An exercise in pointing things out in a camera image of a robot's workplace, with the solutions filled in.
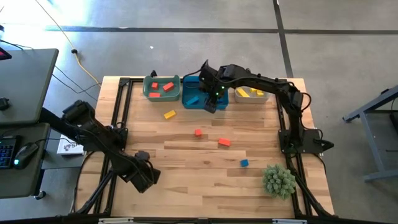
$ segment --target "wooden tabletop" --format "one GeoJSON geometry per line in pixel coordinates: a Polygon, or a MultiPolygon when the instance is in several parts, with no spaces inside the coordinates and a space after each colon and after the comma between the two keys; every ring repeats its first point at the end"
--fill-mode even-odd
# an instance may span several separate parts
{"type": "MultiPolygon", "coordinates": [[[[111,123],[120,77],[104,77],[96,107],[96,119],[111,123]]],[[[304,80],[290,81],[305,91],[304,80]]],[[[121,105],[119,119],[124,108],[121,105]]],[[[313,127],[310,109],[303,113],[304,125],[313,127]]],[[[280,129],[274,95],[264,105],[236,103],[229,90],[229,105],[211,114],[205,110],[186,110],[181,101],[152,103],[142,94],[142,84],[132,89],[126,153],[150,153],[151,162],[162,171],[159,182],[140,194],[130,183],[117,180],[112,216],[125,217],[218,217],[218,218],[292,218],[292,201],[272,198],[262,188],[262,170],[282,164],[277,132],[280,129]],[[166,120],[164,113],[177,115],[166,120]],[[202,137],[194,136],[201,129],[202,137]],[[231,140],[230,147],[218,145],[219,138],[231,140]],[[248,159],[247,168],[240,160],[248,159]]],[[[98,185],[103,154],[96,152],[87,160],[80,177],[77,208],[98,185]]],[[[333,213],[322,163],[303,154],[307,184],[326,211],[333,213]]],[[[298,191],[304,213],[302,193],[298,191]]]]}

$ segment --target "red block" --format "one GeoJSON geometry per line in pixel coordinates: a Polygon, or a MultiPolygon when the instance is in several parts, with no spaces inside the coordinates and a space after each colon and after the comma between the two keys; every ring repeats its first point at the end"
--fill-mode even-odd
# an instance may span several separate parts
{"type": "Polygon", "coordinates": [[[160,97],[160,93],[149,93],[149,97],[160,97]]]}
{"type": "Polygon", "coordinates": [[[152,83],[152,89],[157,90],[159,88],[158,83],[152,83]]]}
{"type": "Polygon", "coordinates": [[[223,146],[230,146],[231,145],[231,141],[228,139],[219,139],[218,140],[218,144],[222,144],[223,146]]]}
{"type": "Polygon", "coordinates": [[[195,130],[195,136],[200,137],[201,136],[201,129],[196,129],[195,130]]]}
{"type": "Polygon", "coordinates": [[[168,84],[163,86],[163,89],[165,92],[168,92],[168,91],[174,89],[174,84],[172,82],[169,82],[168,84]]]}

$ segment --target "keyboard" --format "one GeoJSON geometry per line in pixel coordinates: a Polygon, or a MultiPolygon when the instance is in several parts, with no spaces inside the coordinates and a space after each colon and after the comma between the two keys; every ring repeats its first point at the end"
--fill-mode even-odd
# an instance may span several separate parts
{"type": "Polygon", "coordinates": [[[0,169],[12,168],[14,156],[19,150],[20,136],[0,137],[0,169]]]}

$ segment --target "potted succulent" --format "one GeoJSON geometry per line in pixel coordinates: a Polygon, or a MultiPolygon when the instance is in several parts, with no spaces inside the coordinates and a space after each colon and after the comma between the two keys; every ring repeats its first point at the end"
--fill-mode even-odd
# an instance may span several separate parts
{"type": "Polygon", "coordinates": [[[295,192],[295,178],[290,170],[285,169],[280,164],[268,165],[263,170],[262,183],[264,191],[272,197],[280,197],[286,200],[295,192]]]}

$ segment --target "green bin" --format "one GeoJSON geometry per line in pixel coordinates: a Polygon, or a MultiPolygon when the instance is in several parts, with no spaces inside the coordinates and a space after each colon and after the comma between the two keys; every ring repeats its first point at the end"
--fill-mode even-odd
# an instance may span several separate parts
{"type": "Polygon", "coordinates": [[[180,99],[180,77],[175,75],[174,77],[150,77],[146,76],[144,78],[144,83],[142,87],[142,92],[144,96],[148,98],[151,102],[165,102],[165,101],[177,101],[180,99]],[[159,87],[157,90],[152,89],[152,83],[157,82],[159,87]],[[174,89],[168,92],[163,90],[163,86],[172,82],[174,84],[174,89]],[[160,97],[149,97],[149,93],[160,93],[160,97]]]}

